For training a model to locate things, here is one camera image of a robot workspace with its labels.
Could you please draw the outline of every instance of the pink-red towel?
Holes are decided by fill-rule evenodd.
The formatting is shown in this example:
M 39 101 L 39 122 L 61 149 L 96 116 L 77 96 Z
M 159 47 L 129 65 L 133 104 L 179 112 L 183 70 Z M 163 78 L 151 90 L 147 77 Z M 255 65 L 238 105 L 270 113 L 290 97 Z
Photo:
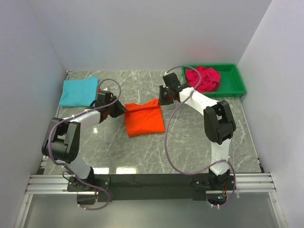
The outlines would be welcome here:
M 196 88 L 200 93 L 214 92 L 220 86 L 220 73 L 212 68 L 198 66 L 196 69 L 201 74 L 201 83 Z M 199 82 L 199 75 L 194 70 L 186 70 L 186 81 L 194 87 Z

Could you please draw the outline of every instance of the teal cloth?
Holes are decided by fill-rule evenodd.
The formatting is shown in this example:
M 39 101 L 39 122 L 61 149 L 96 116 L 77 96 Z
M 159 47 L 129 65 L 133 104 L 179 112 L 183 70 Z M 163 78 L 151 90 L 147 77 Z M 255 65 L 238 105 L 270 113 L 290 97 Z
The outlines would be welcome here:
M 88 107 L 96 99 L 98 83 L 97 77 L 64 81 L 59 106 Z

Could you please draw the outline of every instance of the gray floor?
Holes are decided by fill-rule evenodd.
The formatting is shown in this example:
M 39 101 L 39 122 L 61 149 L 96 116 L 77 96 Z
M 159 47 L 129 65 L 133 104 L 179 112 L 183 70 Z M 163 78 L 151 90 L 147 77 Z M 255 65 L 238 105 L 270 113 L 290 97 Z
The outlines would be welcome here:
M 164 71 L 74 71 L 70 79 L 83 79 L 95 76 L 102 79 L 113 78 L 122 86 L 120 101 L 144 104 L 158 98 L 159 86 L 163 85 Z M 176 71 L 180 80 L 181 72 Z M 106 82 L 117 95 L 117 86 Z M 261 172 L 259 161 L 249 133 L 239 98 L 227 100 L 237 125 L 229 155 L 236 172 Z M 162 106 L 162 115 L 167 123 L 175 104 Z M 69 117 L 84 108 L 60 108 L 59 117 Z M 129 138 L 124 125 L 124 117 L 109 117 L 103 123 L 86 130 L 80 140 L 79 156 L 94 168 L 97 173 L 173 173 L 167 162 L 164 134 L 143 135 Z M 177 167 L 184 171 L 196 171 L 211 161 L 211 146 L 204 132 L 203 117 L 194 109 L 184 105 L 171 122 L 168 137 L 169 154 Z M 61 174 L 49 160 L 44 174 Z
M 75 195 L 34 195 L 25 228 L 278 228 L 268 193 L 241 193 L 225 207 L 206 201 L 114 201 L 77 208 Z

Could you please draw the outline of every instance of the green plastic bin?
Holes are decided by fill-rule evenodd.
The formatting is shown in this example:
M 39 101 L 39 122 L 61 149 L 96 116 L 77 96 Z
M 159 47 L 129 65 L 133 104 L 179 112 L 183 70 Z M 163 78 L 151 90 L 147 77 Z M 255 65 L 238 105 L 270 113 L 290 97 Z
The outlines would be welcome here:
M 240 97 L 246 93 L 241 75 L 235 64 L 208 64 L 208 65 L 189 65 L 190 67 L 207 67 L 213 68 L 220 72 L 220 87 L 217 91 L 211 93 L 203 93 L 207 97 Z M 182 76 L 186 83 L 186 69 L 182 68 Z

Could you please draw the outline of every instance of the white wall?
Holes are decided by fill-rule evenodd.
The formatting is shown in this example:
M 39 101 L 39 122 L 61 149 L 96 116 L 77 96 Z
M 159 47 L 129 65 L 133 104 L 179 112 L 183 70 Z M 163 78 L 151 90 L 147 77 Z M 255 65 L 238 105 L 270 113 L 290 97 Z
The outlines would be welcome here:
M 24 0 L 0 2 L 0 227 L 14 225 L 64 69 Z
M 68 70 L 238 63 L 271 0 L 28 0 Z
M 304 226 L 304 1 L 273 0 L 238 68 L 257 153 L 289 227 Z

